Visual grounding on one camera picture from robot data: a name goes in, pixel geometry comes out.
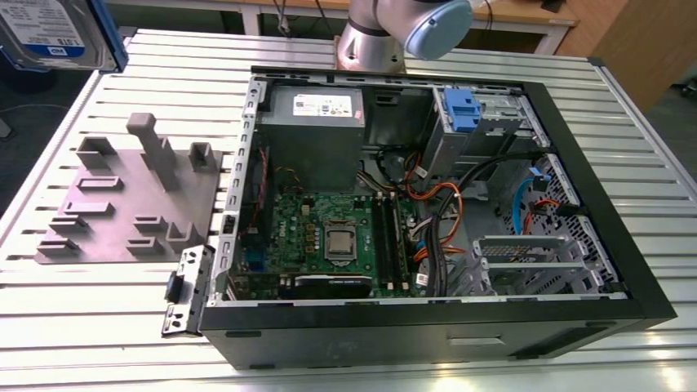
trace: hard drive label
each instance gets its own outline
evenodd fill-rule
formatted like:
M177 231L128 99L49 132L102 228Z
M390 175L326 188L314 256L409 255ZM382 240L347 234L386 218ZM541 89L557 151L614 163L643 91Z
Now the hard drive label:
M78 57L85 45L57 0L0 0L0 16L26 49L42 56Z

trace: blue drive bay latch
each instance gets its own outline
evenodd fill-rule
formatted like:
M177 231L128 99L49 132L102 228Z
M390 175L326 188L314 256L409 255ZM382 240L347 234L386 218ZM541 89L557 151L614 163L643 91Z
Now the blue drive bay latch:
M443 89L443 103L454 132L469 133L481 120L481 104L467 89Z

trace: floor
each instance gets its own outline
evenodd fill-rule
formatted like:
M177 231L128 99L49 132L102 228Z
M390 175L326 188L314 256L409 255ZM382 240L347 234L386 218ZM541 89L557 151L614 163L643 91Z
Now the floor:
M52 87L30 94L13 91L0 78L0 119L12 129L9 136L0 139L0 216L88 77L85 72L54 72L48 83Z
M56 106L6 109L17 105L58 105L68 108L86 77L88 73L56 72L52 88L33 94L13 92L0 79L0 119L13 129L9 138L0 139L0 215L66 112ZM697 178L697 99L679 97L679 91L670 89L646 116L689 173Z

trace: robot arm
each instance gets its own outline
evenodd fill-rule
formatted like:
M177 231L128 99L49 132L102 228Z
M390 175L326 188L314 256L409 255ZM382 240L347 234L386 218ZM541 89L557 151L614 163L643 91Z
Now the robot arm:
M469 0L351 0L338 64L349 70L399 72L403 50L423 60L439 58L465 37L471 21Z
M398 72L403 49L433 60L457 45L483 0L351 0L341 68ZM0 53L17 69L121 72L128 62L104 0L0 0Z

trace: ram slot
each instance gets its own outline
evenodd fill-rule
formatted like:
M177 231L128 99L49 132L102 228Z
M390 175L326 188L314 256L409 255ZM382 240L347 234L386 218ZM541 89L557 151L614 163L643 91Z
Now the ram slot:
M390 194L391 199L391 206L394 211L394 232L395 232L395 244L397 244L397 259L395 259L395 281L402 283L402 286L407 279L405 279L403 276L403 270L405 270L405 243L403 243L403 228L402 228L402 210L399 206L399 200L397 198L397 194Z
M385 248L383 236L383 217L382 217L382 197L371 198L371 243L374 247L374 260L378 267L379 287L385 287L391 282L391 268L387 262L387 250Z
M385 229L385 245L387 249L387 261L389 265L387 268L390 269L390 283L387 284L387 288L394 287L394 282L397 280L401 280L402 271L399 268L399 247L397 244L397 233L398 230L395 229L395 217L394 217L394 203L390 199L385 199L382 201L382 213L383 213L383 229Z

